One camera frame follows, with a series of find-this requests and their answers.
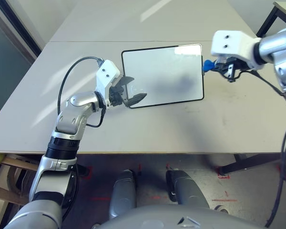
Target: wall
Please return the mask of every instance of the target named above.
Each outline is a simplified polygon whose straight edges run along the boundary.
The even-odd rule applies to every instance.
[[[256,33],[272,10],[274,0],[228,0],[228,2]],[[286,28],[286,23],[277,18],[267,35],[277,33],[283,28]]]
[[[0,29],[0,109],[30,66]]]
[[[41,49],[79,0],[8,0]]]

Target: blue object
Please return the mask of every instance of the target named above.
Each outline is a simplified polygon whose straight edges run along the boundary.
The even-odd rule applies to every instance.
[[[214,68],[215,68],[215,61],[212,62],[212,61],[210,61],[210,60],[206,60],[206,61],[204,62],[204,66],[203,66],[202,70],[206,73],[206,72],[208,72],[209,70],[212,70],[212,69],[214,69]]]

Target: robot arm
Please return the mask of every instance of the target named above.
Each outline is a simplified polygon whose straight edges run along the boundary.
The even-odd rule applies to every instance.
[[[106,60],[96,73],[96,91],[73,95],[58,115],[46,154],[42,156],[31,186],[29,203],[6,226],[57,229],[62,224],[62,208],[70,204],[75,190],[76,154],[87,119],[93,113],[124,103],[141,101],[146,94],[131,99],[123,96],[132,77],[121,76],[113,62]]]
[[[230,82],[240,70],[259,70],[273,63],[274,70],[286,99],[286,29],[265,38],[251,38],[241,31],[217,31],[211,53],[218,59],[212,71],[222,74]]]

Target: white tablet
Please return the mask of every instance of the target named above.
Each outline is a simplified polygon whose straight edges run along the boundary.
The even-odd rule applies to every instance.
[[[202,100],[202,46],[178,45],[122,52],[127,97],[147,93],[131,108]]]

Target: table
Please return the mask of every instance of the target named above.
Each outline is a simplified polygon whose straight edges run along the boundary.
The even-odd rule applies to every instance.
[[[131,4],[132,1],[109,2],[112,5],[98,8],[97,15],[114,12],[115,16],[124,17],[123,6]],[[157,3],[155,0],[146,2],[151,5]],[[211,40],[215,30],[239,29],[253,35],[225,0],[182,0],[184,4],[177,4],[179,1],[176,0],[160,2],[167,4],[145,20],[151,20],[149,25],[134,23],[133,16],[130,19],[123,18],[119,26],[110,30],[107,27],[110,24],[107,16],[104,19],[105,30],[103,27],[99,30],[94,28],[96,24],[100,24],[100,20],[91,22],[91,31],[94,33],[87,31],[88,17],[95,16],[89,14],[91,9],[88,5],[103,4],[103,1],[80,2],[0,111],[0,153],[44,153],[57,116],[56,101],[61,80],[68,68],[80,57],[95,55],[110,59],[122,70],[123,50],[200,43],[203,46],[204,59],[211,59]],[[209,7],[210,3],[225,9],[224,16],[219,17],[216,12],[220,10],[213,10]],[[124,12],[119,14],[118,7],[123,8]],[[214,14],[202,20],[201,9]],[[133,8],[129,11],[139,18],[141,11],[138,13],[138,9]],[[194,18],[194,14],[189,15],[191,11],[199,16],[193,20],[193,26],[186,20],[187,17]],[[176,12],[175,24],[173,27],[165,27],[165,21],[171,21],[168,15],[175,15],[172,12]],[[83,26],[77,28],[76,22],[80,21]],[[125,34],[123,25],[128,26],[130,31],[134,28],[136,30]],[[97,65],[93,61],[85,61],[77,66],[65,85],[62,100],[78,91],[94,90],[96,71]],[[277,85],[273,66],[265,66],[260,73]],[[211,72],[204,77],[204,93],[204,99],[195,102],[134,110],[123,106],[114,107],[106,112],[100,128],[86,128],[79,153],[279,151],[286,127],[286,103],[270,87],[251,75],[243,75],[236,83],[228,83],[218,73]],[[99,115],[92,115],[89,123],[97,123]]]
[[[256,33],[257,37],[263,37],[266,35],[267,31],[271,25],[275,22],[276,18],[279,17],[286,23],[286,2],[284,1],[275,1],[274,7],[266,18],[265,22],[261,28]]]

